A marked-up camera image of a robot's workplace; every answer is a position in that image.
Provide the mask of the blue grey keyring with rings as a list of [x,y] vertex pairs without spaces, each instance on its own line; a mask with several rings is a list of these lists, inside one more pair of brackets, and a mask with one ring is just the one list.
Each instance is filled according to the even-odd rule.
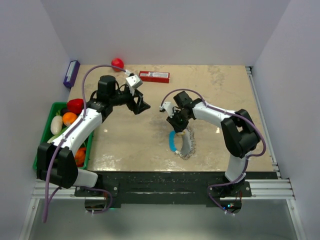
[[195,133],[191,127],[187,127],[185,135],[177,136],[175,131],[171,131],[168,136],[169,149],[182,158],[188,160],[196,150]]

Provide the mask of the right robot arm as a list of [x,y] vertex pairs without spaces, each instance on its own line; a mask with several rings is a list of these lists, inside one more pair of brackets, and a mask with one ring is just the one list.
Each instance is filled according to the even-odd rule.
[[168,114],[167,122],[176,133],[187,129],[189,120],[201,120],[221,129],[224,144],[230,153],[226,181],[211,187],[222,187],[230,197],[240,190],[240,183],[246,176],[249,158],[263,137],[257,129],[250,114],[240,109],[232,111],[209,104],[196,91],[179,88],[169,92],[161,101],[160,112]]

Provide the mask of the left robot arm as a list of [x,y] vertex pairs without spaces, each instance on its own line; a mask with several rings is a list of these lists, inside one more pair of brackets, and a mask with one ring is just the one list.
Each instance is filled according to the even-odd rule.
[[46,185],[54,184],[65,189],[86,187],[92,196],[99,196],[104,190],[104,184],[98,180],[97,173],[77,167],[76,153],[115,106],[126,105],[135,115],[150,109],[138,90],[142,83],[138,75],[131,74],[125,79],[124,90],[120,90],[116,88],[115,77],[100,77],[96,96],[90,98],[75,122],[51,143],[43,142],[38,146],[37,178],[45,181]]

